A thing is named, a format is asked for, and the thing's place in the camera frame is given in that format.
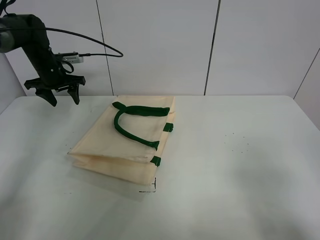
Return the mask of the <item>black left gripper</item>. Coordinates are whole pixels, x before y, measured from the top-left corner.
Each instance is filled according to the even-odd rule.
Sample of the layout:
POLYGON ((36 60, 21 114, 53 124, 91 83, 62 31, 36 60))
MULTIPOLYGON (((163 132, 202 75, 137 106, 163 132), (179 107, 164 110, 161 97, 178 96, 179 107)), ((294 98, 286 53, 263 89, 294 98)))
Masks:
POLYGON ((52 90, 67 88, 74 103, 80 103, 79 85, 86 84, 83 76, 67 74, 50 48, 25 48, 24 53, 38 74, 38 78, 24 83, 28 90, 36 88, 35 94, 55 107, 57 99, 52 90))

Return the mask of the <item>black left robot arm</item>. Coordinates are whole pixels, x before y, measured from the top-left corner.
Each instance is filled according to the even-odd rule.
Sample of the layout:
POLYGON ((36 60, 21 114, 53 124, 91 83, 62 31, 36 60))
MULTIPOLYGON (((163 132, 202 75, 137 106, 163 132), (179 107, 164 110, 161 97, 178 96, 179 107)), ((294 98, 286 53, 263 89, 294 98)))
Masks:
POLYGON ((23 49, 38 74, 38 78, 25 81, 26 89, 35 89, 38 97, 54 107, 57 100, 53 91, 67 91, 79 104, 79 85, 85 85, 85 77, 72 75, 72 64, 63 60, 63 55, 52 52, 46 27, 35 15, 11 13, 0 18, 0 52, 18 48, 23 49))

